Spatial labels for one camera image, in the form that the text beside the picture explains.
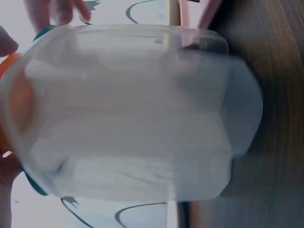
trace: wooden table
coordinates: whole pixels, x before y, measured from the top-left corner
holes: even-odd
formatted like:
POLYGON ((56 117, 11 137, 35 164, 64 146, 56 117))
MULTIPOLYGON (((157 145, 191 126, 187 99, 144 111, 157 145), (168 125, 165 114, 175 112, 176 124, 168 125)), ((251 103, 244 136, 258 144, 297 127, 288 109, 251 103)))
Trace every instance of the wooden table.
POLYGON ((212 30, 255 72, 261 127, 232 180, 190 205, 191 228, 304 227, 304 0, 224 0, 212 30))

